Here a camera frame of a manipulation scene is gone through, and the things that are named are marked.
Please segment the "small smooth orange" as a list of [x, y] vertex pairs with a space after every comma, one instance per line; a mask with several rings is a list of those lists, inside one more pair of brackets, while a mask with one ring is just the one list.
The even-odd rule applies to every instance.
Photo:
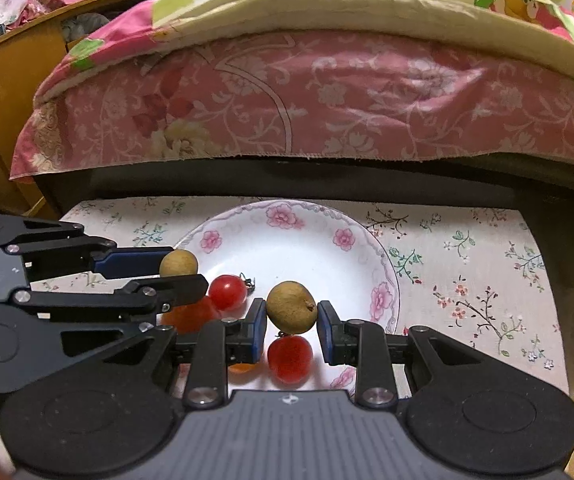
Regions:
[[238, 363], [228, 368], [229, 373], [242, 375], [252, 372], [256, 367], [255, 363]]

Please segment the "large red tomato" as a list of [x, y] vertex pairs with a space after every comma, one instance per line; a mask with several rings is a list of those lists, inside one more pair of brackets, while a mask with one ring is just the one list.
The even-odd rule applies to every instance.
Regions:
[[162, 325], [173, 326], [177, 333], [198, 333], [207, 322], [219, 320], [221, 313], [214, 307], [213, 301], [204, 296], [195, 304], [174, 307], [161, 315]]

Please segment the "longan fruit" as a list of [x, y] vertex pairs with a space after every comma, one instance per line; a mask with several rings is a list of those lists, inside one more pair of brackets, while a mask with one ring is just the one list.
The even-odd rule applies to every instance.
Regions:
[[316, 323], [317, 304], [302, 284], [285, 281], [274, 286], [267, 295], [266, 313], [281, 333], [300, 335]]
[[161, 278], [194, 275], [198, 273], [198, 270], [198, 259], [192, 252], [185, 249], [172, 250], [161, 260], [159, 266]]

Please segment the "cherry tomato with stem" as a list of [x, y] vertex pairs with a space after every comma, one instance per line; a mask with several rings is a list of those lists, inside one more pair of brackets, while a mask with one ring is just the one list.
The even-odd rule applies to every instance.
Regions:
[[216, 310], [221, 312], [237, 310], [247, 301], [250, 292], [255, 288], [255, 281], [244, 274], [223, 274], [214, 278], [208, 296]]

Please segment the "white floral plate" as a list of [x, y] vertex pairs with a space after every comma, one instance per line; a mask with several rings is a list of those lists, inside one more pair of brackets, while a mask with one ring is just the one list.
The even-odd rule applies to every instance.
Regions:
[[208, 281], [244, 274], [253, 295], [284, 281], [327, 300], [342, 320], [375, 322], [392, 334], [400, 286], [386, 250], [364, 226], [337, 209], [297, 200], [241, 205], [206, 220], [177, 248], [192, 252]]

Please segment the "floral tablecloth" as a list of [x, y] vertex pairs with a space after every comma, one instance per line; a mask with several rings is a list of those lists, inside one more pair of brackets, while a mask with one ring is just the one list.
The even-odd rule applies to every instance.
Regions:
[[[245, 197], [89, 200], [66, 221], [121, 246], [174, 246]], [[552, 286], [517, 211], [298, 200], [360, 222], [386, 250], [400, 286], [394, 334], [425, 325], [560, 389], [569, 385]]]

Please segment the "pink floral bed sheet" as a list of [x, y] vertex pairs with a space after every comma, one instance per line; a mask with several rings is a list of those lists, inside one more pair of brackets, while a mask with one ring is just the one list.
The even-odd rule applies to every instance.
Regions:
[[38, 88], [13, 179], [234, 156], [574, 164], [574, 80], [528, 62], [372, 32], [298, 30], [156, 49], [139, 3]]

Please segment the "wooden cabinet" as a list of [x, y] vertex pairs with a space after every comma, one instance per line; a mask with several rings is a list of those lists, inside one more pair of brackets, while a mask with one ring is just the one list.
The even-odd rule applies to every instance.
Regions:
[[30, 182], [9, 180], [17, 137], [33, 109], [42, 81], [73, 48], [62, 23], [85, 13], [118, 15], [145, 0], [83, 0], [44, 14], [0, 36], [0, 211], [23, 214], [43, 198]]

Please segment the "yellow green quilt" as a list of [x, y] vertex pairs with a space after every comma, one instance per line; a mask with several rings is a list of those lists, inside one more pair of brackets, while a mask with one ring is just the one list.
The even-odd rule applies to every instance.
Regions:
[[97, 30], [38, 88], [43, 104], [141, 55], [272, 30], [382, 32], [520, 58], [574, 79], [561, 0], [154, 0]]

